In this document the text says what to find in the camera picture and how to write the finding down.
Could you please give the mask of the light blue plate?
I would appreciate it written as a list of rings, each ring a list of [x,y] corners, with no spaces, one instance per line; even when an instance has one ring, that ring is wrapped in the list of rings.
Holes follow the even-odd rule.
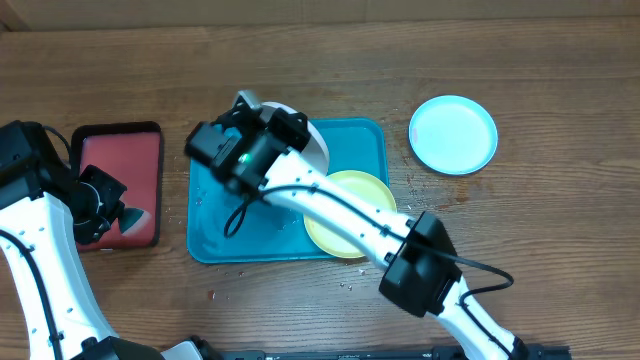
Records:
[[[475,173],[494,157],[499,134],[492,115],[458,95],[427,100],[408,125],[410,147],[431,170],[452,176]]]

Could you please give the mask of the green rimmed plate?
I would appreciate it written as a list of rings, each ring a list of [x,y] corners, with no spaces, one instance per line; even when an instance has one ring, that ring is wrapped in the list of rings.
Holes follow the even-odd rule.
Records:
[[[344,170],[330,174],[328,178],[368,203],[385,210],[397,210],[395,199],[388,186],[369,173]],[[304,216],[304,226],[314,244],[327,254],[344,259],[364,256],[355,246],[307,216]]]

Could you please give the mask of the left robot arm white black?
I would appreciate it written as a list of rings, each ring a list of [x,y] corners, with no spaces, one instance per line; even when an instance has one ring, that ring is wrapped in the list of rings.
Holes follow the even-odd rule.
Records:
[[[120,338],[94,297],[77,246],[111,228],[139,230],[148,212],[127,206],[125,186],[95,166],[78,171],[58,156],[47,127],[1,128],[1,250],[29,332],[33,359],[159,359]]]

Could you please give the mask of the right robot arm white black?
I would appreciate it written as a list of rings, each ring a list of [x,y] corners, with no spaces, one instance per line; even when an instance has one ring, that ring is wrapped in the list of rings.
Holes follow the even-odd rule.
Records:
[[[463,277],[467,265],[496,275],[495,267],[461,258],[444,224],[385,210],[341,188],[302,156],[312,135],[303,113],[279,108],[268,119],[260,105],[236,103],[213,122],[201,122],[185,153],[206,166],[229,192],[309,216],[347,240],[384,272],[380,293],[405,312],[435,318],[468,359],[525,359],[529,352],[475,300]]]

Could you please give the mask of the dark green sponge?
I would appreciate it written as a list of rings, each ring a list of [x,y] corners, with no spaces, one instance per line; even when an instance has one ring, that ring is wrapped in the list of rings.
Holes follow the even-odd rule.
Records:
[[[125,208],[119,217],[119,229],[123,236],[134,236],[141,232],[150,222],[148,211],[139,208]]]

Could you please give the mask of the white plate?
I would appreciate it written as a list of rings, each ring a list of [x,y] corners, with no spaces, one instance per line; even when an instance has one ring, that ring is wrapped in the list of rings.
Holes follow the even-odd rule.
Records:
[[[268,122],[271,115],[277,109],[283,109],[288,114],[296,113],[295,109],[279,102],[262,102],[261,107],[263,111],[260,115],[260,118],[264,122]],[[309,163],[318,172],[323,175],[327,175],[330,163],[330,155],[327,144],[324,141],[322,135],[310,120],[307,121],[307,129],[311,135],[311,138],[306,147],[300,152],[301,157],[304,158],[306,162]]]

